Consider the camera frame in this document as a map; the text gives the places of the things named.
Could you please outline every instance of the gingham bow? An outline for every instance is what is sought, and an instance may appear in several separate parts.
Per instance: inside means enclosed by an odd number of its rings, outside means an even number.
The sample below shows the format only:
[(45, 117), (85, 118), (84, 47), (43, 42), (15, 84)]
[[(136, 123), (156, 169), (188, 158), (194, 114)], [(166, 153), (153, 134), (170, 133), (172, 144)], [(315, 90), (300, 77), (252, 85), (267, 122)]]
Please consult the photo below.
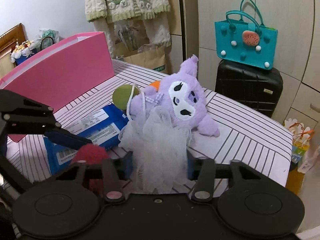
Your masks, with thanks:
[(153, 104), (153, 106), (157, 106), (163, 98), (163, 95), (163, 93), (157, 93), (155, 99), (146, 96), (146, 102)]

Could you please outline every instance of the wooden headboard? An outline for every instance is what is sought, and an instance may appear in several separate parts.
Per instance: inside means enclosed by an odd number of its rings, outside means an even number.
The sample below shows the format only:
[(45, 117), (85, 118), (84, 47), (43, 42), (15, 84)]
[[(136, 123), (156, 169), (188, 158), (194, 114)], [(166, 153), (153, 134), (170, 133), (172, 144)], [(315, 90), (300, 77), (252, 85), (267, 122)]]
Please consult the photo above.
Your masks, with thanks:
[(17, 39), (19, 44), (26, 41), (21, 23), (0, 36), (0, 54), (4, 50), (7, 51), (9, 47), (14, 49)]

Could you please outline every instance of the green round object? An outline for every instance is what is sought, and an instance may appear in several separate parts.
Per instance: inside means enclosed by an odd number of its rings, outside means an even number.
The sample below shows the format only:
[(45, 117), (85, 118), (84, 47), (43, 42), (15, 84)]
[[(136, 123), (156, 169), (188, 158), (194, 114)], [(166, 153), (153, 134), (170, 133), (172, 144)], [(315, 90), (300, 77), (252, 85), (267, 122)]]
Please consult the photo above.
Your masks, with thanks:
[[(120, 110), (126, 110), (129, 97), (131, 94), (132, 85), (122, 85), (118, 87), (112, 95), (113, 104)], [(139, 94), (139, 90), (135, 87), (133, 91), (133, 96)]]

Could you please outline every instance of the cabinet handle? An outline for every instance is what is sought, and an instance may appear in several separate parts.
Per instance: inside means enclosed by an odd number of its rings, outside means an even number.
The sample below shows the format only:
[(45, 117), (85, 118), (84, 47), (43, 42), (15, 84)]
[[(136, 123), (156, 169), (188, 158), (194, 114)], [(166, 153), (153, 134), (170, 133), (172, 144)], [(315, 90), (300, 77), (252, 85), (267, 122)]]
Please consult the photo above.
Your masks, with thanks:
[(316, 111), (317, 113), (320, 113), (320, 107), (316, 107), (314, 106), (312, 103), (310, 104), (310, 108), (314, 111)]

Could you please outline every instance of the white fluffy jacket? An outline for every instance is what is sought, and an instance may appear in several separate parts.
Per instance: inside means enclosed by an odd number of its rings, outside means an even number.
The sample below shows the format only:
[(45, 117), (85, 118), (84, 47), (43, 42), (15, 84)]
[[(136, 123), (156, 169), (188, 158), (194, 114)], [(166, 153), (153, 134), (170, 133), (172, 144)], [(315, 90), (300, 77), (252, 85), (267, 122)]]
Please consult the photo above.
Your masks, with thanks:
[(168, 0), (85, 0), (85, 15), (96, 31), (103, 31), (114, 57), (115, 39), (113, 23), (133, 17), (142, 19), (150, 43), (170, 46), (170, 33), (166, 13)]

